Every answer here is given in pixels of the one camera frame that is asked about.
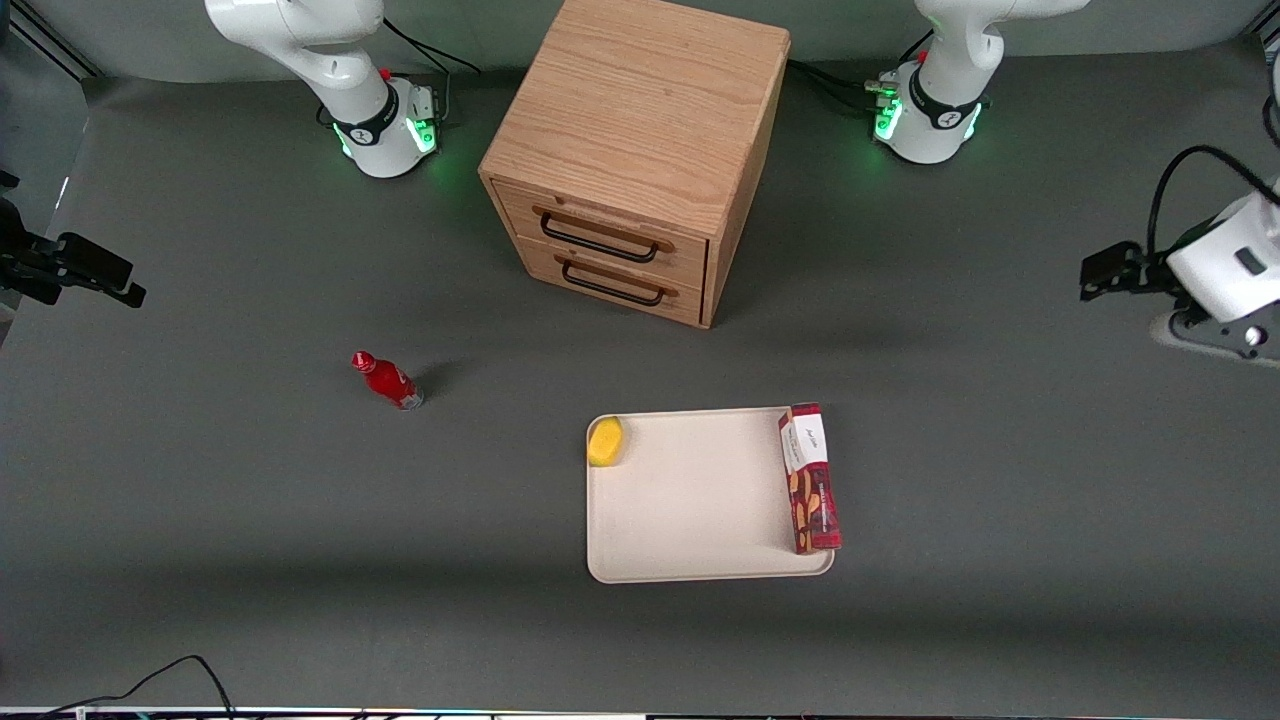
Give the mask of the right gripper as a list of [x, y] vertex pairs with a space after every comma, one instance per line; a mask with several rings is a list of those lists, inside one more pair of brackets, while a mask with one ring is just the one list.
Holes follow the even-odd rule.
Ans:
[[1, 290], [3, 300], [18, 296], [52, 306], [63, 288], [82, 288], [141, 307], [146, 288], [131, 282], [133, 264], [93, 241], [73, 233], [59, 234], [58, 265], [52, 243], [26, 229], [17, 206], [5, 199], [19, 181], [1, 172]]

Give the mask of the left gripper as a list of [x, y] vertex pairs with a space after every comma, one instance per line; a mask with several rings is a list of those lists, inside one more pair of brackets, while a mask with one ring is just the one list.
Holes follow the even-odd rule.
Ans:
[[1216, 322], [1240, 320], [1279, 300], [1279, 210], [1260, 191], [1238, 199], [1210, 229], [1164, 256], [1123, 241], [1082, 260], [1080, 301], [1108, 293], [1183, 296]]

